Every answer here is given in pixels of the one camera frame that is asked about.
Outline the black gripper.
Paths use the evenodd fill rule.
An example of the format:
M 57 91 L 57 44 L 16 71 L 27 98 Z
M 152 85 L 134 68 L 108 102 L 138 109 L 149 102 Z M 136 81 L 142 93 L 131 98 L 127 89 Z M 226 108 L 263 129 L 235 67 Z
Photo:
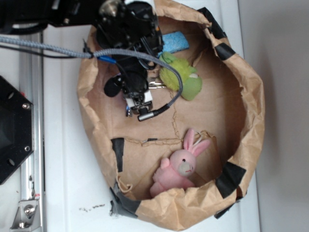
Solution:
M 99 10 L 96 39 L 103 49 L 127 49 L 157 57 L 162 33 L 154 7 L 146 1 L 105 0 Z

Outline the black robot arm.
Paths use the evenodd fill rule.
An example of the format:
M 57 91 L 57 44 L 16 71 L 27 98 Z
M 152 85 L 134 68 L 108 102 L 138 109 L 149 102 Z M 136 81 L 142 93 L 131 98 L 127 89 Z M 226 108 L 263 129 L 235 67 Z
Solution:
M 42 32 L 48 26 L 92 25 L 97 30 L 100 51 L 83 52 L 21 40 L 21 35 Z M 99 58 L 120 64 L 132 59 L 145 69 L 159 63 L 162 33 L 154 6 L 141 0 L 3 0 L 0 3 L 2 48 L 37 54 L 49 50 L 56 58 Z

